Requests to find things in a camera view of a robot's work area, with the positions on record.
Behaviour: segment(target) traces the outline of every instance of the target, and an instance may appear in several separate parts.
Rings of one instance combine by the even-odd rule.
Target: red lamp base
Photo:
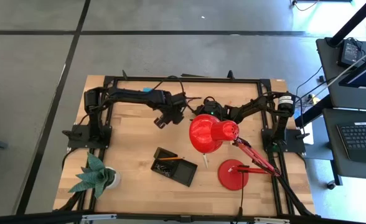
[[[228,190],[241,190],[248,183],[248,173],[230,170],[233,166],[244,165],[236,159],[229,159],[219,166],[218,178],[219,182]]]

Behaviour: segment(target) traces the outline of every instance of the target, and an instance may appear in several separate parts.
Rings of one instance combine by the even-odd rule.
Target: red lamp shade
[[[209,114],[196,116],[190,124],[191,144],[201,153],[216,151],[223,141],[232,141],[238,137],[238,125],[234,121],[219,121]]]

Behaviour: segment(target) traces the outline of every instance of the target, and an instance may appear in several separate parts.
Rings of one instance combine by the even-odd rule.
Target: white pot
[[[113,189],[116,186],[118,186],[118,184],[120,184],[120,182],[121,182],[121,174],[118,171],[114,170],[114,168],[112,168],[112,167],[106,167],[106,168],[112,169],[113,171],[115,171],[113,182],[106,187],[106,189]]]

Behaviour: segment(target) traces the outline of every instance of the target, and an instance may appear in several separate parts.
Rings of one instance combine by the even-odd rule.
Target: red desk lamp
[[[201,153],[216,151],[224,141],[234,141],[259,168],[250,168],[236,159],[223,162],[218,169],[220,183],[229,190],[240,190],[248,182],[248,173],[272,174],[279,176],[278,169],[264,160],[245,140],[238,137],[240,130],[234,121],[219,121],[214,116],[200,114],[191,122],[189,136],[192,145]]]

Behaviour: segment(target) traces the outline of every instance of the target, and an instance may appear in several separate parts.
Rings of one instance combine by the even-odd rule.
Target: wooden table
[[[104,76],[90,75],[84,91],[102,86]],[[153,87],[156,82],[118,82],[118,88],[143,90]],[[188,83],[184,82],[187,96],[213,96],[221,105],[241,106],[250,99],[258,97],[255,84],[248,83]],[[271,80],[273,91],[286,91],[284,80]],[[181,92],[177,82],[164,82],[160,90],[172,94]],[[191,107],[196,108],[202,100],[193,100]],[[190,214],[190,215],[236,215],[240,206],[241,191],[230,191],[222,187],[217,178],[219,165],[227,159],[238,159],[246,165],[256,167],[251,159],[239,148],[228,142],[209,154],[209,168],[205,167],[201,153],[197,152],[189,140],[190,119],[194,115],[185,110],[184,120],[178,124],[170,123],[159,129],[154,119],[161,114],[146,105],[115,103],[111,119],[113,127],[111,143],[106,150],[105,166],[113,167],[121,175],[121,183],[117,188],[104,191],[97,200],[96,212],[115,213],[147,213],[147,214]],[[81,100],[76,122],[85,115],[83,99]],[[266,157],[263,151],[260,130],[262,128],[261,113],[249,116],[239,124],[240,137],[246,139],[258,152]],[[291,118],[289,128],[295,128]],[[153,155],[157,147],[184,156],[187,161],[198,165],[197,172],[190,187],[150,170],[154,161]],[[82,173],[80,167],[85,166],[88,149],[78,149],[71,153],[65,161],[65,167],[59,183],[54,208],[60,208],[72,196],[68,190],[79,182],[75,174]],[[307,181],[304,162],[293,153],[285,153],[289,183],[296,195],[314,212],[309,182]],[[284,190],[280,186],[283,212],[287,213]],[[85,197],[84,208],[88,208],[90,195]],[[271,176],[250,174],[244,188],[243,214],[246,216],[276,215],[273,198]]]

